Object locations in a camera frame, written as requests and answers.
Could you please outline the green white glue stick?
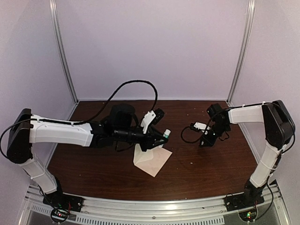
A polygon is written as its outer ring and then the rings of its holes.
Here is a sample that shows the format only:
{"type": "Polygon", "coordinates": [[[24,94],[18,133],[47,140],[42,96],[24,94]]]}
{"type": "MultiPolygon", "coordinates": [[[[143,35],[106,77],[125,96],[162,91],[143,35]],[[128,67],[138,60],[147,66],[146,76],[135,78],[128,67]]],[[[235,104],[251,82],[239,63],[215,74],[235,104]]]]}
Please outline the green white glue stick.
{"type": "Polygon", "coordinates": [[[170,133],[171,133],[171,131],[169,129],[166,129],[165,132],[164,132],[164,134],[163,134],[163,136],[168,139],[170,133]]]}

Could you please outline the beige envelope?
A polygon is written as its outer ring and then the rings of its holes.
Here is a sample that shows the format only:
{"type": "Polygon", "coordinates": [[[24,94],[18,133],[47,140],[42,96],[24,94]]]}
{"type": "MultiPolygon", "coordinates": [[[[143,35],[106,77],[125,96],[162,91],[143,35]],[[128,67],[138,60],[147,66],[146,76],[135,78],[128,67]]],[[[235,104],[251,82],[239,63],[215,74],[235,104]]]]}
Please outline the beige envelope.
{"type": "Polygon", "coordinates": [[[172,152],[160,147],[143,152],[140,145],[136,144],[133,164],[150,176],[156,177],[171,155],[172,152]]]}

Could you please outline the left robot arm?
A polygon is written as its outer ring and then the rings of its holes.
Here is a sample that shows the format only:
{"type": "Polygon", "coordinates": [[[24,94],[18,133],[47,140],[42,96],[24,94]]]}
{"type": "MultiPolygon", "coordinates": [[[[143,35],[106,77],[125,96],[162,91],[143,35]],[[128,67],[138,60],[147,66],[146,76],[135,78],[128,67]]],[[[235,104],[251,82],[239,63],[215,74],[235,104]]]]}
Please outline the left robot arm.
{"type": "Polygon", "coordinates": [[[117,142],[139,145],[142,152],[168,142],[170,130],[164,133],[154,128],[165,113],[161,109],[147,112],[139,122],[135,108],[118,104],[111,108],[101,121],[65,121],[43,118],[25,108],[9,133],[7,152],[4,156],[18,164],[34,180],[57,208],[67,204],[59,180],[54,177],[31,151],[34,143],[63,143],[90,148],[104,148],[117,142]]]}

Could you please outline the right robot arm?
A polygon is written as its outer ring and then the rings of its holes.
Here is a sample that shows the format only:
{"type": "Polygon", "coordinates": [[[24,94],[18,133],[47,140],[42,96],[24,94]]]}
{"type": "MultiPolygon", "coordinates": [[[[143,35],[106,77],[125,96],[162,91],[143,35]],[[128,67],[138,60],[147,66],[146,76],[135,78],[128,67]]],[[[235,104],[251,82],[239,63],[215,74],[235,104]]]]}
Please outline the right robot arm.
{"type": "Polygon", "coordinates": [[[258,200],[258,192],[268,183],[268,178],[275,171],[282,154],[288,151],[287,145],[295,135],[295,124],[281,100],[253,105],[222,108],[212,104],[207,113],[210,123],[196,122],[192,125],[196,131],[202,131],[200,147],[211,147],[224,133],[231,130],[231,125],[240,123],[262,123],[265,131],[263,155],[250,178],[245,184],[245,193],[240,203],[250,207],[258,200]]]}

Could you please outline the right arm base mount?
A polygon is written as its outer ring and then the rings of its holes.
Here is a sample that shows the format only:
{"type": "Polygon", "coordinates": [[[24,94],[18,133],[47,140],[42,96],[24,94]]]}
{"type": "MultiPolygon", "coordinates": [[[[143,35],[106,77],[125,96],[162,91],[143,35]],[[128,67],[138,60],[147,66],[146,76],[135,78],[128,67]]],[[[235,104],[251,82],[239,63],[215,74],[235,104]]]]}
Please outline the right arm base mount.
{"type": "Polygon", "coordinates": [[[223,200],[227,211],[254,207],[265,202],[262,189],[257,188],[245,188],[243,193],[236,195],[229,193],[223,200]]]}

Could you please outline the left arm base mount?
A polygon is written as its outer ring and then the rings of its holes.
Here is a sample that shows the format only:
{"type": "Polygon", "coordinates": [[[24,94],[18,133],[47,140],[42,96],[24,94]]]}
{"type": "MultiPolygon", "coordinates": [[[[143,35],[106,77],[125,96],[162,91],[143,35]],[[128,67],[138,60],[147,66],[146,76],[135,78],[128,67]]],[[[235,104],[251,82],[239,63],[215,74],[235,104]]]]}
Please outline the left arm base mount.
{"type": "Polygon", "coordinates": [[[40,194],[44,197],[43,203],[50,205],[53,208],[58,208],[65,211],[81,212],[83,198],[64,194],[59,180],[56,177],[55,179],[57,183],[57,189],[55,192],[46,194],[43,189],[40,188],[40,194]]]}

